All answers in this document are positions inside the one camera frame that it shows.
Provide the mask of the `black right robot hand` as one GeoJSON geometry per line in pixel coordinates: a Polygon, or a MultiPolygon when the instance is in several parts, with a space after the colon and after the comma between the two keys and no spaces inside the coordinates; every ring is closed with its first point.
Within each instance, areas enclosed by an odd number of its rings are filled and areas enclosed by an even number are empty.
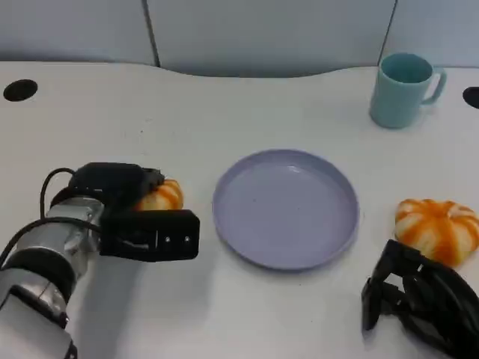
{"type": "Polygon", "coordinates": [[[361,291],[361,326],[396,316],[423,343],[451,358],[478,357],[478,296],[451,268],[388,240],[361,291]]]}

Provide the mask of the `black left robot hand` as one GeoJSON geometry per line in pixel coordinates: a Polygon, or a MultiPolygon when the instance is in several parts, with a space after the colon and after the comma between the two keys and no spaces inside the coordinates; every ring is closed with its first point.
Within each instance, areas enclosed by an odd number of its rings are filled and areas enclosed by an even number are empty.
{"type": "Polygon", "coordinates": [[[106,207],[132,208],[165,181],[158,169],[118,162],[90,162],[68,184],[75,196],[92,197],[106,207]]]}

